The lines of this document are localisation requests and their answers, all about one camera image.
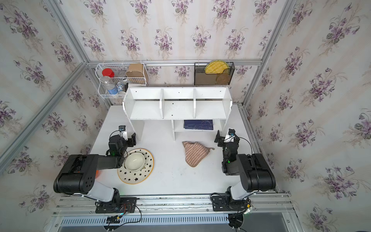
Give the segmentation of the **brown striped cloth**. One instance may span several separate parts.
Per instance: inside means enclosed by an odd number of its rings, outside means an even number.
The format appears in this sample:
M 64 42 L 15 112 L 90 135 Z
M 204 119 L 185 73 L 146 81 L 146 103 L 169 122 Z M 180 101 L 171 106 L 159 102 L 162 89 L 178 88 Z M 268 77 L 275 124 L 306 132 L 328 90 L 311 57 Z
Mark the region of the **brown striped cloth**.
M 185 161 L 186 163 L 194 168 L 196 167 L 214 148 L 205 147 L 199 142 L 182 142 L 185 149 Z

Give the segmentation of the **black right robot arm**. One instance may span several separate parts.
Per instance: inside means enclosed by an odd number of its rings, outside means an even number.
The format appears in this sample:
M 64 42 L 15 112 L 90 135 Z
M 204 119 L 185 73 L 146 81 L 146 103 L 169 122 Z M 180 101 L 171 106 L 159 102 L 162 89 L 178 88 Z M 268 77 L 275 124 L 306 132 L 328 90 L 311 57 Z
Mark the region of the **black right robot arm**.
M 240 182 L 227 188 L 228 203 L 240 202 L 256 192 L 276 188 L 276 179 L 264 156 L 261 153 L 240 154 L 240 140 L 242 138 L 236 135 L 234 129 L 229 129 L 225 137 L 218 131 L 214 140 L 222 148 L 222 172 L 240 178 Z

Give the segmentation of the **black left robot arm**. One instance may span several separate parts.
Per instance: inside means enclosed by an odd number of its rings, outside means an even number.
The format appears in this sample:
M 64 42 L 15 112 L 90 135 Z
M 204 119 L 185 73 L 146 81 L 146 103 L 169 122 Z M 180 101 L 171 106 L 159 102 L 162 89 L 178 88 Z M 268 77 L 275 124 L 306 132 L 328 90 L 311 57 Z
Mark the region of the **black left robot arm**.
M 121 134 L 111 135 L 108 145 L 105 155 L 70 155 L 54 181 L 54 192 L 82 195 L 101 203 L 119 203 L 119 191 L 98 182 L 96 172 L 121 168 L 127 148 L 136 145 L 136 134 L 128 139 Z

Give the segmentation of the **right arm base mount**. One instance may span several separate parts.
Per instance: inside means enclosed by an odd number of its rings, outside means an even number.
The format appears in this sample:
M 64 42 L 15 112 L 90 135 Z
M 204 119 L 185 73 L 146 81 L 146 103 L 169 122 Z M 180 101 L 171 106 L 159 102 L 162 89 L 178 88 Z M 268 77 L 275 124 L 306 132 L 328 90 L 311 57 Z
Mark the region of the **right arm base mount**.
M 234 200 L 226 194 L 213 193 L 210 195 L 210 200 L 212 202 L 212 208 L 214 212 L 245 212 L 252 206 L 251 200 L 249 198 Z

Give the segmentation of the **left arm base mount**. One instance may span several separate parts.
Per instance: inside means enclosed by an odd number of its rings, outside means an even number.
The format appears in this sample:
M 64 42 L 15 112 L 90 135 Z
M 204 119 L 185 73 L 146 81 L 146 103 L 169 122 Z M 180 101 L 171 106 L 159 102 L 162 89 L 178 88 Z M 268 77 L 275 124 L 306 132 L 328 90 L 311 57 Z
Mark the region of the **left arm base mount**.
M 135 205 L 137 202 L 136 197 L 122 197 L 118 203 L 109 202 L 96 202 L 96 214 L 108 214 L 108 213 L 133 213 L 135 211 Z

